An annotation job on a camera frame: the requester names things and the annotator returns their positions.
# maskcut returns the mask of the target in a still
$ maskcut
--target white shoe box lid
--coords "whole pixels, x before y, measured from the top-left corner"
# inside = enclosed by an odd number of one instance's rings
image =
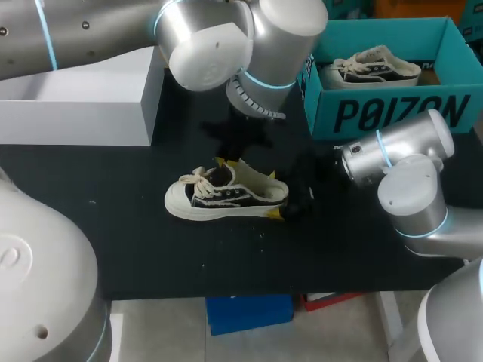
[[[0,143],[149,146],[165,64],[145,48],[0,81]]]

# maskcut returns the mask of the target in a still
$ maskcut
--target teal shoe box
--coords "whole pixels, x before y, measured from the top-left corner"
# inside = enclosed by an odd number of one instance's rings
[[[323,0],[323,2],[329,19],[347,19],[353,11],[361,9],[361,0]]]
[[[347,59],[382,44],[399,58],[434,69],[440,85],[322,88],[317,63]],[[426,109],[438,109],[452,132],[465,133],[483,110],[483,67],[446,17],[330,20],[297,80],[316,140],[361,137]]]
[[[459,28],[467,42],[483,39],[483,0],[468,0]]]

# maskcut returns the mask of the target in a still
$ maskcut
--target white shoelace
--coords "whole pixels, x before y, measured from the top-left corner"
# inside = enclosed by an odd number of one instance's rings
[[[180,182],[185,185],[195,186],[195,196],[197,198],[212,198],[214,196],[221,196],[219,192],[215,192],[214,186],[205,179],[205,176],[209,175],[214,168],[206,171],[204,167],[198,167],[193,170],[192,175],[184,175],[180,177]]]
[[[350,59],[336,59],[334,61],[334,68],[344,72],[344,80],[346,80],[347,73],[367,72],[371,70],[365,64],[358,63],[354,57]]]

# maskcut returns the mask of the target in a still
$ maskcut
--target black tabletop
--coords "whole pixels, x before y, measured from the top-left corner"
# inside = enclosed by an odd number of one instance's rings
[[[311,141],[294,89],[286,125],[244,159],[264,172],[331,145]],[[423,258],[396,237],[376,189],[315,190],[315,212],[293,222],[228,218],[188,222],[164,207],[168,186],[198,166],[214,166],[220,142],[203,122],[229,114],[224,90],[202,94],[165,80],[153,146],[0,146],[0,165],[27,194],[59,210],[87,235],[111,299],[428,289],[457,259]],[[483,153],[474,133],[455,136],[442,182],[449,204],[483,207]]]

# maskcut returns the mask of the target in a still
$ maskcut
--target floor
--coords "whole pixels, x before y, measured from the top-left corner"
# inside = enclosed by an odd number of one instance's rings
[[[404,322],[423,295],[396,294]],[[288,324],[216,337],[203,298],[114,302],[112,320],[111,362],[388,361],[372,294],[310,313],[298,309]]]

